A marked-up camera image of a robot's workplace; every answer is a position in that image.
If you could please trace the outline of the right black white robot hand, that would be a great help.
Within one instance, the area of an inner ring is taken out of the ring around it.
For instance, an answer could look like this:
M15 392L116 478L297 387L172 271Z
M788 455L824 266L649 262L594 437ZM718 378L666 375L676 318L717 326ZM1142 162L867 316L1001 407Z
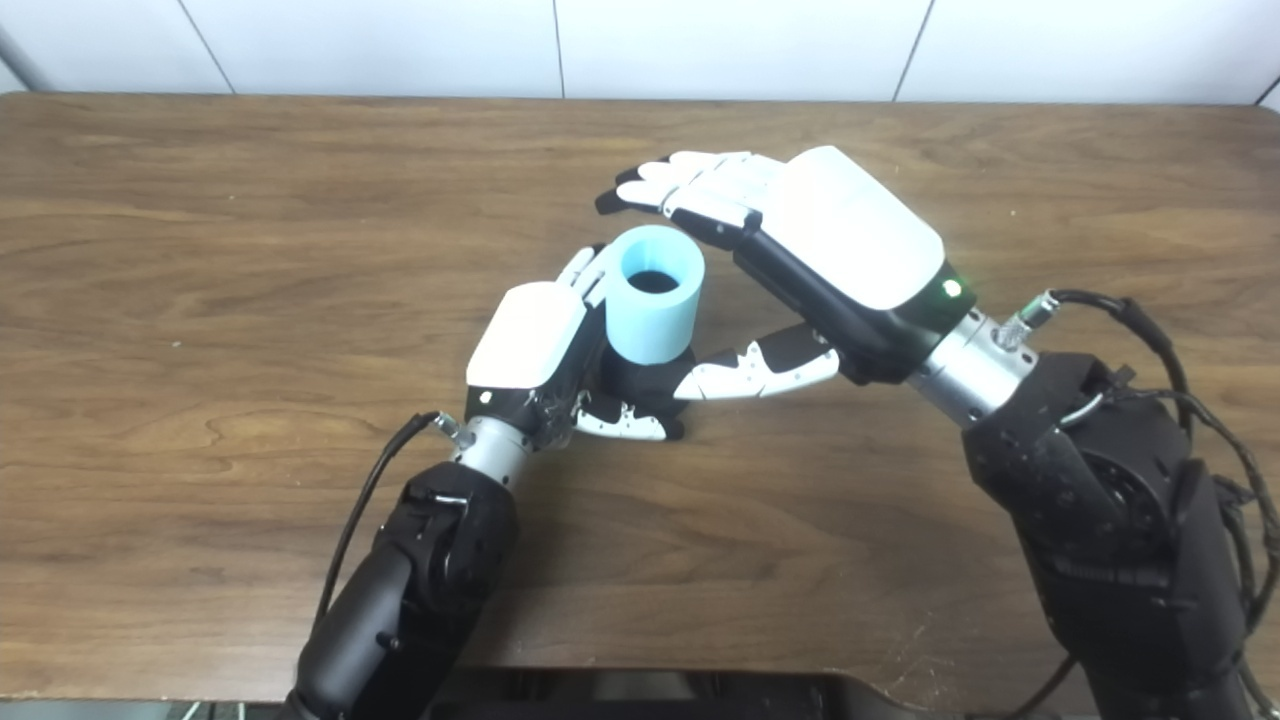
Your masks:
M666 218L800 318L690 368L672 392L682 401L764 397L835 375L904 383L977 301L940 234L833 146L788 161L673 152L618 174L595 208Z

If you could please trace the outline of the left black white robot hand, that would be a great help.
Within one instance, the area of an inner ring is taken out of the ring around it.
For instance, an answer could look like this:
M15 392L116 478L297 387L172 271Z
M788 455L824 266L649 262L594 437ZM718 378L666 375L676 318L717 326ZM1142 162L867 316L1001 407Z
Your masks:
M506 291L465 370L463 418L503 421L535 451L591 436L677 442L684 423L593 387L605 348L605 278L616 243L580 249L552 281Z

